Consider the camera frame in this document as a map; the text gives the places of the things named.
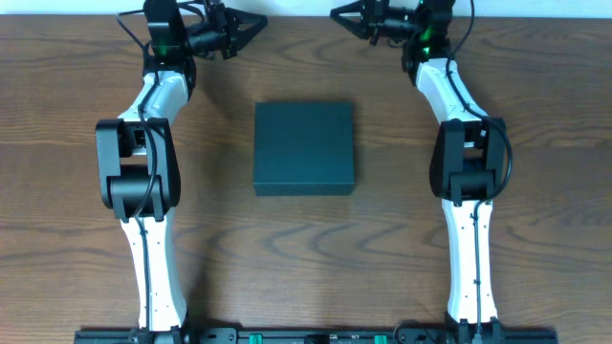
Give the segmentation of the dark green box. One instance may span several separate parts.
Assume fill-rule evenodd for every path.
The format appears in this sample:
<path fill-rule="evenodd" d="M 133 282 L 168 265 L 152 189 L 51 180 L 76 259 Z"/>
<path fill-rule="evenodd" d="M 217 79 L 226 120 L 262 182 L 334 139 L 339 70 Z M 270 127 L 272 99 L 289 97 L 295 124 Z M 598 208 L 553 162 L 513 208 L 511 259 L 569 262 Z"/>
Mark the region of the dark green box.
<path fill-rule="evenodd" d="M 259 102 L 252 184 L 258 196 L 346 196 L 356 184 L 353 104 Z"/>

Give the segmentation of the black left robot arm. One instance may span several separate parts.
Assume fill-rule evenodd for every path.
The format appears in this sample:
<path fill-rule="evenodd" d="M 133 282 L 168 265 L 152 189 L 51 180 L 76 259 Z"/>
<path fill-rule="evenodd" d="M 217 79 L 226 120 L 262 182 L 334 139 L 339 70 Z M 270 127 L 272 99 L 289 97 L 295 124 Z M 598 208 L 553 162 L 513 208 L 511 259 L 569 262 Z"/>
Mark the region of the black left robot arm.
<path fill-rule="evenodd" d="M 81 330 L 77 343 L 205 343 L 189 323 L 175 261 L 172 225 L 181 178 L 171 125 L 190 101 L 196 59 L 230 59 L 268 25 L 263 14 L 220 1 L 146 1 L 139 10 L 150 38 L 139 41 L 142 89 L 115 119 L 96 125 L 100 197 L 120 222 L 138 283 L 139 325 Z"/>

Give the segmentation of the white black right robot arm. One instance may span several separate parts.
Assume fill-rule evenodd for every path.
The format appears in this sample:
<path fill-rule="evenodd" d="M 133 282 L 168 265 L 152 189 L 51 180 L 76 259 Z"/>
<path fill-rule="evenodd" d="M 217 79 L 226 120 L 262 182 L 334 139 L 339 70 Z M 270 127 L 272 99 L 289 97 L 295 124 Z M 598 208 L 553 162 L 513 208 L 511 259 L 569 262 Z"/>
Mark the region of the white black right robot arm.
<path fill-rule="evenodd" d="M 441 343 L 502 343 L 492 297 L 489 224 L 492 201 L 505 188 L 512 147 L 504 122 L 470 96 L 448 39 L 454 4 L 421 1 L 413 10 L 387 1 L 355 1 L 330 11 L 336 23 L 376 45 L 402 42 L 402 65 L 439 124 L 429 184 L 448 226 L 450 293 Z"/>

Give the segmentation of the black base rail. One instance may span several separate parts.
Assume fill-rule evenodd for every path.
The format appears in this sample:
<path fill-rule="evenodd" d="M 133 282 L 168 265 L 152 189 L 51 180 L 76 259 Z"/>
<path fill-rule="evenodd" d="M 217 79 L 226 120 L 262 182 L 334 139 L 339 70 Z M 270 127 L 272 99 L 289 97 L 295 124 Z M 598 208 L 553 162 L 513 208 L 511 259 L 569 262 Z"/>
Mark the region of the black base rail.
<path fill-rule="evenodd" d="M 424 344 L 472 343 L 473 330 L 456 333 L 435 328 L 407 327 L 399 330 L 237 330 L 208 328 L 192 331 L 144 333 L 140 330 L 77 331 L 76 344 L 186 343 L 186 344 Z"/>

